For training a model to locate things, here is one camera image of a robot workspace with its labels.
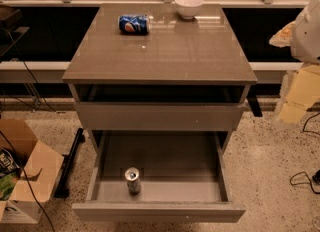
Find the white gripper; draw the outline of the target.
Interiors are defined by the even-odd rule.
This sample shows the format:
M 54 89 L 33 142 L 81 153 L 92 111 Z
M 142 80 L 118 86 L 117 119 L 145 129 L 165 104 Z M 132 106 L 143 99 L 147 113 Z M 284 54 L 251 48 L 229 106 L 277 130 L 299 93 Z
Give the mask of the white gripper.
M 283 48 L 291 45 L 292 31 L 295 22 L 285 25 L 274 34 L 269 44 Z M 320 98 L 320 66 L 314 64 L 303 65 L 295 74 L 287 102 L 279 102 L 274 110 L 272 124 L 279 130 L 288 130 L 297 125 L 304 117 L 307 109 L 311 108 Z

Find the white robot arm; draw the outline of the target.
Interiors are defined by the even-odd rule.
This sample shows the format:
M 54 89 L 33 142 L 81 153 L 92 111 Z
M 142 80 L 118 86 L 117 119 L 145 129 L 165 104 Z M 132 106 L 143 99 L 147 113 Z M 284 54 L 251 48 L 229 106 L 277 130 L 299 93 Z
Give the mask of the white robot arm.
M 280 94 L 274 123 L 280 128 L 297 124 L 320 99 L 320 0 L 310 0 L 296 19 L 269 40 L 275 47 L 289 47 L 302 66 Z

